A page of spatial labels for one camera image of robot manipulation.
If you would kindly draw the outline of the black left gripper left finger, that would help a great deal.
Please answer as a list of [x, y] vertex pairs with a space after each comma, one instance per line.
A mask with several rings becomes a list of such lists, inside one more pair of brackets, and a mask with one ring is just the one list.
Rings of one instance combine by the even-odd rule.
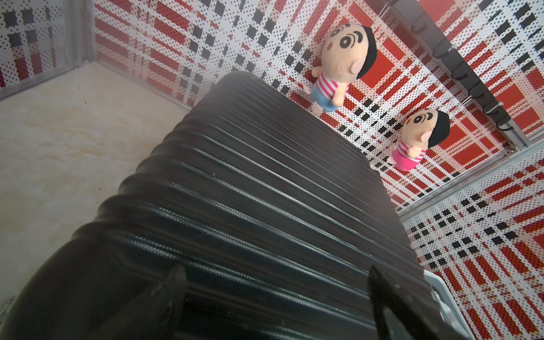
[[92, 339], [173, 339], [187, 291], [183, 265], [146, 288], [91, 333]]

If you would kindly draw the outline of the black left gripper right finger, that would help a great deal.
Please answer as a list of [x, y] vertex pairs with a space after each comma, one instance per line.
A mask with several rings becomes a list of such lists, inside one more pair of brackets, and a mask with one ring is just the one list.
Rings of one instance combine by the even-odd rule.
[[438, 310], [432, 310], [379, 267], [371, 266], [368, 292], [380, 339], [468, 338], [468, 325], [441, 279], [429, 272], [424, 276]]

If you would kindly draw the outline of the black ribbed hard-shell suitcase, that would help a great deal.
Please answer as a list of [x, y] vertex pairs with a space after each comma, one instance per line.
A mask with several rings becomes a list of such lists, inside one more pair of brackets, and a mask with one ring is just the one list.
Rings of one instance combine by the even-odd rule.
[[92, 339], [183, 265], [173, 339], [380, 339], [377, 266], [438, 310], [377, 171], [262, 80], [220, 80], [32, 277], [3, 339]]

